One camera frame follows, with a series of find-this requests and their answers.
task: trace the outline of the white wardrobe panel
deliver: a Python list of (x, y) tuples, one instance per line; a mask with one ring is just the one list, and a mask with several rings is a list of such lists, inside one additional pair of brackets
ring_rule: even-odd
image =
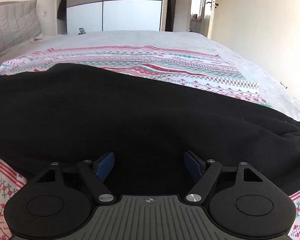
[(103, 2), (104, 31), (159, 31), (161, 3), (157, 0)]
[(67, 8), (68, 34), (78, 34), (79, 28), (84, 28), (86, 33), (102, 31), (102, 2)]

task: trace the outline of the round metal cap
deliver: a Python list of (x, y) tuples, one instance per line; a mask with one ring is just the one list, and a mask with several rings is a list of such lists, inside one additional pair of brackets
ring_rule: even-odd
[(201, 200), (201, 196), (197, 194), (189, 194), (188, 196), (186, 196), (186, 199), (190, 202), (198, 202)]
[(102, 194), (99, 196), (99, 200), (102, 202), (110, 202), (114, 199), (114, 196), (110, 194)]

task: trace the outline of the patterned blanket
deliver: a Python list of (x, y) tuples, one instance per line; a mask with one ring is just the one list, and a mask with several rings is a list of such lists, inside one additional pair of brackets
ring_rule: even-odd
[[(258, 83), (246, 80), (235, 66), (219, 55), (186, 50), (152, 46), (48, 49), (4, 62), (0, 67), (0, 75), (46, 71), (57, 63), (91, 65), (127, 75), (211, 91), (271, 107), (259, 94)], [(0, 240), (6, 240), (11, 236), (3, 218), (5, 203), (25, 183), (25, 178), (0, 159)], [(289, 236), (300, 240), (300, 191), (290, 198), (296, 205), (297, 218)]]

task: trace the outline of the door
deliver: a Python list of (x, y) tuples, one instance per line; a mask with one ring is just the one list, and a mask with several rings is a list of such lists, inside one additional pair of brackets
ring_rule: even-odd
[(214, 10), (216, 8), (216, 0), (204, 0), (202, 8), (202, 26), (201, 34), (211, 39)]

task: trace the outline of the blue pad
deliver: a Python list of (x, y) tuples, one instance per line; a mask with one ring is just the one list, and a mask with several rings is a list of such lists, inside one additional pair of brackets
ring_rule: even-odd
[(190, 173), (190, 176), (195, 182), (197, 182), (203, 175), (200, 163), (197, 162), (188, 152), (185, 152), (183, 161), (187, 171)]
[(106, 177), (114, 167), (114, 153), (109, 153), (101, 162), (98, 163), (96, 176), (104, 182)]

